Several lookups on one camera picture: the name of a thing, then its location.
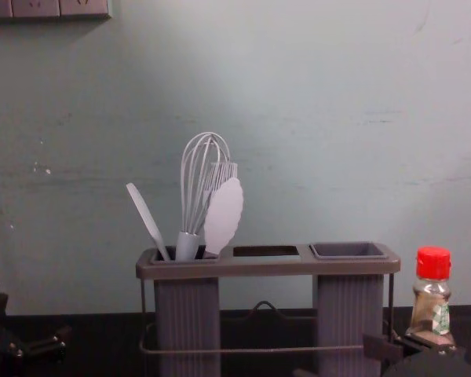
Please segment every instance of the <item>whisk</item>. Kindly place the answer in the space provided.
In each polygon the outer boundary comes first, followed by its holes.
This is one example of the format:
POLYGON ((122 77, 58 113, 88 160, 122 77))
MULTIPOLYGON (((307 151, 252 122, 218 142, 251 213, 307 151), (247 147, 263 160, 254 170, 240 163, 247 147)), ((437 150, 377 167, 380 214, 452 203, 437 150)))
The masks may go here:
POLYGON ((211 193, 232 177, 237 178, 237 164, 230 161, 230 151, 223 137, 203 132, 187 143, 181 158, 182 223, 176 260, 195 258, 211 193))

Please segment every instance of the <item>red cap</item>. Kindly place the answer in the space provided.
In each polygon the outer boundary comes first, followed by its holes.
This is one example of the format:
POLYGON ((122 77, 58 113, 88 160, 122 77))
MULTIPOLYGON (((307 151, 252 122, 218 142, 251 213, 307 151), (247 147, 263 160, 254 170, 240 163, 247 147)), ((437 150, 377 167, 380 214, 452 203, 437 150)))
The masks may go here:
POLYGON ((444 280, 450 276, 450 251, 438 246, 420 247, 417 252, 417 276, 444 280))

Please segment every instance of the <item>ribbed container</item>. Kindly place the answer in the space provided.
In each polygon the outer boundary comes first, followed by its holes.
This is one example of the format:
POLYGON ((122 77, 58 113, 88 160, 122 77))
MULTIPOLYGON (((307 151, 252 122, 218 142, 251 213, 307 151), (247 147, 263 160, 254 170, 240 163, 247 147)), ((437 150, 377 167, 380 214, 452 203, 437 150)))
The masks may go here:
MULTIPOLYGON (((382 335, 383 275, 317 276, 314 279, 318 346, 358 346, 363 334, 382 335)), ((363 350, 318 353, 319 377, 378 377, 380 362, 363 350)))
MULTIPOLYGON (((155 315, 161 350, 218 350, 218 278, 156 280, 155 315)), ((160 357, 163 377, 218 377, 219 354, 160 357)))

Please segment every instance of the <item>wall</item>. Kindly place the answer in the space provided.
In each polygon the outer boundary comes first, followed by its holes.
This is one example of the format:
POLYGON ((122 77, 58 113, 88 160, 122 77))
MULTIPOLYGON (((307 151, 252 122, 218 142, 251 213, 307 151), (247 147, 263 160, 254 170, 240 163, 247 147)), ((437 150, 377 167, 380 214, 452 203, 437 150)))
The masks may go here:
MULTIPOLYGON (((0 284, 11 313, 138 311, 149 246, 125 183, 168 243, 187 140, 239 163, 235 243, 377 240, 453 252, 471 304, 471 0, 134 0, 106 22, 0 26, 0 284)), ((312 304, 311 279, 233 279, 225 308, 312 304)))

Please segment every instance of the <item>bottle label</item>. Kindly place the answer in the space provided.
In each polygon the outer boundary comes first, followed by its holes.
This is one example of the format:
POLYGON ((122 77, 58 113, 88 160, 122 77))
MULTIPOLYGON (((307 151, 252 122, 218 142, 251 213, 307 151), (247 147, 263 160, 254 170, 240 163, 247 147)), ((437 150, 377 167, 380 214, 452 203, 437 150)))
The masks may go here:
POLYGON ((433 332, 437 335, 445 335, 450 332, 450 311, 448 309, 448 303, 434 306, 433 332))

